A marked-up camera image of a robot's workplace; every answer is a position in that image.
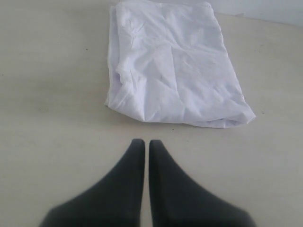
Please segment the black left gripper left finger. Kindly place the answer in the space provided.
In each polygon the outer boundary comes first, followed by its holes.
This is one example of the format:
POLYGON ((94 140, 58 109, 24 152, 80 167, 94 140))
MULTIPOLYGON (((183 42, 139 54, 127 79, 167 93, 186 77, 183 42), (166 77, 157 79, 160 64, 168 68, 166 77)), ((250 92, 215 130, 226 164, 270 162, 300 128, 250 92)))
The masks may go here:
POLYGON ((144 169, 145 143, 133 139, 121 159, 99 182, 52 208, 40 226, 140 226, 144 169))

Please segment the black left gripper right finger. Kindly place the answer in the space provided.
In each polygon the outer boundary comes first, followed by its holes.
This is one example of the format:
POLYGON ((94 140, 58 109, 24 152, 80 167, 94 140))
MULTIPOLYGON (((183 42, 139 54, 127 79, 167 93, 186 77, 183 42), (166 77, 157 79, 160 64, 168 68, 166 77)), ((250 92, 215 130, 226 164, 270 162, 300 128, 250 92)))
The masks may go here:
POLYGON ((155 227, 254 227, 246 211, 197 184, 161 140, 149 144, 149 191, 155 227))

